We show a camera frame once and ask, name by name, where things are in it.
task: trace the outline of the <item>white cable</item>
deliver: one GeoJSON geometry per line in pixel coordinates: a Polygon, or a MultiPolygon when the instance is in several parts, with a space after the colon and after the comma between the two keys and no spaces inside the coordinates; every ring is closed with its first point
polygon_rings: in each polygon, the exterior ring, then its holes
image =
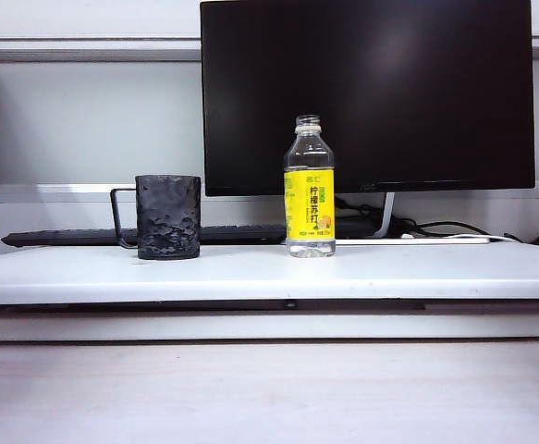
{"type": "Polygon", "coordinates": [[[446,236],[448,239],[459,239],[459,238],[478,238],[478,239],[489,239],[495,241],[508,241],[508,242],[518,242],[512,238],[506,238],[505,236],[493,236],[487,234],[455,234],[453,236],[446,236]]]}

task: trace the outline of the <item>desk surface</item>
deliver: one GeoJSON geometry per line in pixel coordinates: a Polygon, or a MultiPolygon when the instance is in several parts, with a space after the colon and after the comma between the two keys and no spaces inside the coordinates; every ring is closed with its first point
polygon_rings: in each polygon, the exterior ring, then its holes
{"type": "Polygon", "coordinates": [[[341,246],[296,259],[281,245],[205,246],[197,259],[165,262],[118,247],[0,256],[0,304],[336,298],[539,299],[539,247],[341,246]]]}
{"type": "Polygon", "coordinates": [[[0,444],[539,443],[539,342],[0,346],[0,444]]]}

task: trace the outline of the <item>white desk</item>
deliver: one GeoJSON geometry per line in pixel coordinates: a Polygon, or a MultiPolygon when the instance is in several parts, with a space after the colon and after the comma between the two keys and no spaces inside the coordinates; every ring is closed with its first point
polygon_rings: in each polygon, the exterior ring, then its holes
{"type": "Polygon", "coordinates": [[[538,310],[488,312],[465,301],[539,300],[539,247],[345,246],[331,258],[295,259],[283,246],[208,246],[198,259],[171,262],[117,247],[0,256],[0,304],[351,299],[424,309],[341,312],[333,302],[322,312],[0,314],[0,340],[538,337],[538,310]]]}
{"type": "Polygon", "coordinates": [[[0,444],[539,443],[539,342],[0,346],[0,444]]]}

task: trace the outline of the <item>monitor screen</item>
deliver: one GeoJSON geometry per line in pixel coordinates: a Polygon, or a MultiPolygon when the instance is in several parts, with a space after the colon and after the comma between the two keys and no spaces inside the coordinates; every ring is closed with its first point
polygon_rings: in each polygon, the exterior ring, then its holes
{"type": "Polygon", "coordinates": [[[530,0],[207,2],[207,195],[283,192],[320,116],[336,192],[534,186],[530,0]]]}

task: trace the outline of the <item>plastic bottle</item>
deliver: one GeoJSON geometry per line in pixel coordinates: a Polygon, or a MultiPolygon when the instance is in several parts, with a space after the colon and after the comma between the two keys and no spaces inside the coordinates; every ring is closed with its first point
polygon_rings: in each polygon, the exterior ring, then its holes
{"type": "Polygon", "coordinates": [[[294,257],[335,253],[335,157],[318,116],[296,118],[296,141],[284,157],[286,245],[294,257]]]}

